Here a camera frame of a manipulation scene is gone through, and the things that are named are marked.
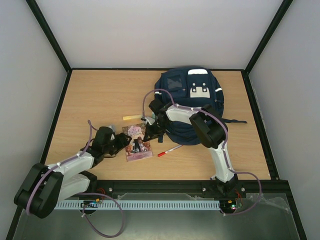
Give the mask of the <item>purple illustrated booklet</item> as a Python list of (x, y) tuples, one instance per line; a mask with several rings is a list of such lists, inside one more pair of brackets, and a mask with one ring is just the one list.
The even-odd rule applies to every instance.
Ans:
[(131, 137), (130, 143), (125, 147), (127, 162), (153, 157), (151, 144), (144, 141), (146, 125), (144, 123), (124, 126), (122, 132)]

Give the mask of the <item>navy blue backpack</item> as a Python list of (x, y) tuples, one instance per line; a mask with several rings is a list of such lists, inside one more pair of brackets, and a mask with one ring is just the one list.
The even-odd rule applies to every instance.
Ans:
[(223, 90), (207, 68), (186, 66), (170, 69), (161, 74), (154, 89), (154, 100), (149, 108), (156, 115), (156, 121), (165, 124), (165, 134), (179, 145), (194, 146), (200, 144), (201, 140), (190, 124), (160, 116), (161, 108), (169, 107), (172, 102), (190, 108), (210, 105), (220, 118), (223, 116)]

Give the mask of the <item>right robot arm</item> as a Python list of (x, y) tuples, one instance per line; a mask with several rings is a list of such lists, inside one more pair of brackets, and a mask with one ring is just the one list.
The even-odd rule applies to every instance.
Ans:
[(206, 104), (203, 107), (187, 107), (178, 104), (164, 104), (154, 99), (148, 106), (155, 114), (155, 120), (142, 117), (146, 129), (144, 141), (167, 136), (179, 145), (202, 144), (209, 149), (215, 166), (215, 188), (224, 197), (236, 189), (238, 176), (232, 167), (228, 153), (228, 127), (217, 111)]

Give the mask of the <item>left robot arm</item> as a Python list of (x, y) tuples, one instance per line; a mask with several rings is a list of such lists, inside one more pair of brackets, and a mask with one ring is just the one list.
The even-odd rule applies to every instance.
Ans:
[(97, 177), (89, 170), (105, 158), (116, 156), (131, 140), (123, 132), (117, 134), (112, 125), (101, 126), (70, 158), (49, 165), (33, 165), (13, 199), (14, 204), (40, 219), (47, 217), (58, 202), (93, 191)]

